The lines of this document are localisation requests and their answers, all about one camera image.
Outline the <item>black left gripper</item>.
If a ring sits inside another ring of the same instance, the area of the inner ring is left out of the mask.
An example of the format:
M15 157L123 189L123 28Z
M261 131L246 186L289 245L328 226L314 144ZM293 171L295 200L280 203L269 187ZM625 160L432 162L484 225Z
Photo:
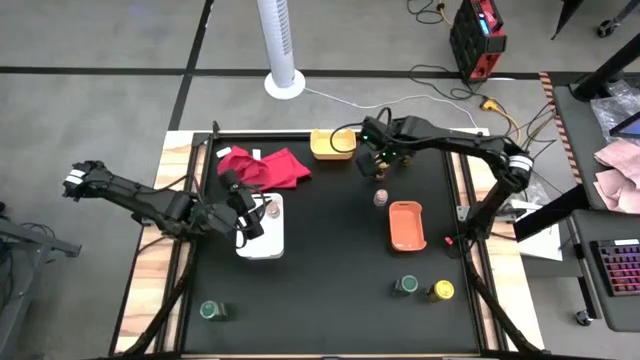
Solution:
M264 234L261 221L264 218L264 209L255 209L253 195L264 205L268 203L267 197L259 189L258 185L242 182L234 170L227 170L221 174L221 183L226 188L226 205L229 211L218 213L218 222L229 229L240 231L247 240L255 239Z

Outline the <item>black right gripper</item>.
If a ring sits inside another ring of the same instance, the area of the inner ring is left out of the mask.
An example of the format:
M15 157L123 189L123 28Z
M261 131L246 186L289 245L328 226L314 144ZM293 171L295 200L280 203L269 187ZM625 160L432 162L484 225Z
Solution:
M407 155L393 141L384 135L374 134L363 130L360 135L361 144L366 147L357 158L356 165L365 177L373 177L377 173L376 160L383 160L388 164L407 166Z

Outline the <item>green-lid glass spice jar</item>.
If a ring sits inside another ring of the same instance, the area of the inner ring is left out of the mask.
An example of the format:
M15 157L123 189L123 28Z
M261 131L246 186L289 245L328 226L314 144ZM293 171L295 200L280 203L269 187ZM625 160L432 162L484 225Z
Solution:
M418 279L410 274L403 275L393 283L392 293L396 296L409 296L419 288Z
M199 314L208 321L226 321L229 319L226 304L214 300L204 301L199 308Z

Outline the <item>red cloth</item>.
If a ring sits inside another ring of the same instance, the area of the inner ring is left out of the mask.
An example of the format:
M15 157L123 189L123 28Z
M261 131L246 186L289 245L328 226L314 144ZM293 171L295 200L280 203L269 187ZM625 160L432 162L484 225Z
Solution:
M288 148L256 159L247 150L232 146L217 165L219 175L228 170L233 170L242 183L260 186L262 191L294 189L300 179L311 176Z

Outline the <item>white plastic bin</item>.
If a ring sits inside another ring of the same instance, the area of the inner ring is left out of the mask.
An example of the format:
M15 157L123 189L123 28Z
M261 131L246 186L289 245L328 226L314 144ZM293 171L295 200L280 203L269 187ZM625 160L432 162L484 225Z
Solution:
M255 239L245 240L241 232L236 233L236 245L239 246L236 254L242 258L249 260L268 260L280 258L284 254L284 200L279 193L266 193L265 196L268 200L277 199L279 201L281 214L276 219L270 219L264 215L261 221L264 234ZM258 198L257 194L253 195L253 199L256 203L254 210L259 207L265 209L265 205Z

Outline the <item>yellow plastic bin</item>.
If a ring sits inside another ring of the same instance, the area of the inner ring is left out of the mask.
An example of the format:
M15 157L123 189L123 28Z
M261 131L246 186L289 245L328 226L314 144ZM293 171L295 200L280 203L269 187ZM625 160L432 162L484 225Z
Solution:
M310 149L317 160L348 160L356 146L356 133L352 129L335 134L332 130L314 129L310 135Z

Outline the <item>orange plastic bin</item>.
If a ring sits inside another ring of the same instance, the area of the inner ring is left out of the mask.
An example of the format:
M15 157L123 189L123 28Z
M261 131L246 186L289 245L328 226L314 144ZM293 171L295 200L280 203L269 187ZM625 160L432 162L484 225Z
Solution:
M422 206L415 201L395 201L389 206L390 239L395 251L415 252L426 247L421 214Z

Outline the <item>red black equipment case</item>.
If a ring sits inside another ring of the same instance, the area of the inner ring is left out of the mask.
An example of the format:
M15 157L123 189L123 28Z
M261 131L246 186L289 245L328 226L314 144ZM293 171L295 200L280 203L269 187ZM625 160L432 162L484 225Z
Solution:
M462 0L449 41L462 81L486 81L506 50L504 21L494 0Z

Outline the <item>white tower fan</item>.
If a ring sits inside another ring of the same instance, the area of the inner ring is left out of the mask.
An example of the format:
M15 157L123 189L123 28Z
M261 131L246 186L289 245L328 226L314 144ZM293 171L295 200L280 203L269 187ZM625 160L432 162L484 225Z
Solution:
M296 69L287 0L257 0L270 71L264 80L266 92L278 100L299 96L306 87Z

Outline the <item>black flat panel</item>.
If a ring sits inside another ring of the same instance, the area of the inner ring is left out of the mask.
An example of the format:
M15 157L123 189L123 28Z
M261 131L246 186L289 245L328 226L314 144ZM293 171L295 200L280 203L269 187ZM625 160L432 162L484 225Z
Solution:
M589 209L590 204L582 184L562 194L540 209L517 220L514 233L518 242L536 235L542 230L568 217L574 210Z

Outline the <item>white paper sheet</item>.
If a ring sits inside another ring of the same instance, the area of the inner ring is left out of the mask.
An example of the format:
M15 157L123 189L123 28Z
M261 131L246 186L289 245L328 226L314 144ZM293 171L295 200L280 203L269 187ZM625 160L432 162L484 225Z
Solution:
M543 258L553 261L562 261L563 255L560 249L562 240L558 224L548 226L540 232L524 237L517 235L517 246L521 255Z

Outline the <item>grey side desk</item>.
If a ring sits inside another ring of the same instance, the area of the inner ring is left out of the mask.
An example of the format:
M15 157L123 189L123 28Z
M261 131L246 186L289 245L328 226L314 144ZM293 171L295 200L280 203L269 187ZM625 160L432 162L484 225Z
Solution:
M593 185L596 174L605 170L595 160L594 153L607 145L596 115L590 103L576 99L568 86L554 87L552 94L560 121L558 132L577 182L552 204L568 212L576 209L607 211Z

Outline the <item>grey metal stand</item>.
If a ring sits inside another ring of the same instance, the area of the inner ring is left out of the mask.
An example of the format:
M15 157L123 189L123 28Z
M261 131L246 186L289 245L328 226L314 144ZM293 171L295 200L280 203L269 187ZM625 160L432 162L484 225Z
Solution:
M0 360L10 360L50 253L77 257L82 246L58 239L44 224L15 223L4 209L0 202Z

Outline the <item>clear plastic bag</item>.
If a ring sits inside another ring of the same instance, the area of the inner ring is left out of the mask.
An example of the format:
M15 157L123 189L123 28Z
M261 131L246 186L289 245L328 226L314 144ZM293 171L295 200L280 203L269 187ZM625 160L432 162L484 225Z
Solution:
M640 139L611 137L609 130L629 116L640 111L640 80L618 80L609 83L605 89L609 97L591 101L591 108L596 115L604 139L608 143L626 140L640 146Z

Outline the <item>pink cloth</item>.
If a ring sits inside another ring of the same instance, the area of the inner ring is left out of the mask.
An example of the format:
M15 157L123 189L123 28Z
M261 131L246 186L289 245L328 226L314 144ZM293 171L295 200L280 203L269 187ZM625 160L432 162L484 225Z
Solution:
M640 215L640 189L620 171L597 173L593 185L608 210Z
M614 168L625 176L640 173L640 146L617 140L594 154L594 158L602 165Z

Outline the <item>black desk leg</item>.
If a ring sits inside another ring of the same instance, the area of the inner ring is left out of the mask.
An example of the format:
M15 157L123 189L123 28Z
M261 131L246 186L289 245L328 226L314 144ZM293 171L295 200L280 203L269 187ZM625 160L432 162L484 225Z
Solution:
M587 76L576 87L572 95L580 101L590 101L604 87L605 83L640 56L640 33L611 56L595 72Z

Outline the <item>dark tablet screen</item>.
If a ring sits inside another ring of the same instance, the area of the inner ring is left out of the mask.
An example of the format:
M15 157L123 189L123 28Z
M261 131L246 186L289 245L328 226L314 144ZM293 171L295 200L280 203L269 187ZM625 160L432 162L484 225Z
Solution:
M609 130L611 137L640 139L640 111Z

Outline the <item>black computer keyboard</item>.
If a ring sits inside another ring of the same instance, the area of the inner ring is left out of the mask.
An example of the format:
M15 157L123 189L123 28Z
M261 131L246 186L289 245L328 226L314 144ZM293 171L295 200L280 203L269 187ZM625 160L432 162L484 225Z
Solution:
M610 296L640 296L640 240L593 241L590 249Z

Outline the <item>black caster leg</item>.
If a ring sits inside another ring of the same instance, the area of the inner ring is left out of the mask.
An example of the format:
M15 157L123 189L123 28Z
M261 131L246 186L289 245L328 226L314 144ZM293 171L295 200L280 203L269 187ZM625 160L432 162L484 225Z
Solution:
M562 8L559 14L556 29L551 36L551 40L555 40L565 25L569 22L576 11L581 7L585 0L561 0ZM629 0L625 7L613 18L604 20L596 28L596 34L600 38L610 36L615 30L621 26L622 22L640 6L640 0Z

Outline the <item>dark grey desk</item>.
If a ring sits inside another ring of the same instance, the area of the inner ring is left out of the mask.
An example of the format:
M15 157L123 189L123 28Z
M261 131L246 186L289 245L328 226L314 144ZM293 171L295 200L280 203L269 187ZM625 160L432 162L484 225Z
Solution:
M610 296L590 249L593 241L640 240L640 216L576 210L569 217L569 228L582 272L579 283L586 306L582 314L603 319L616 332L640 333L640 296Z

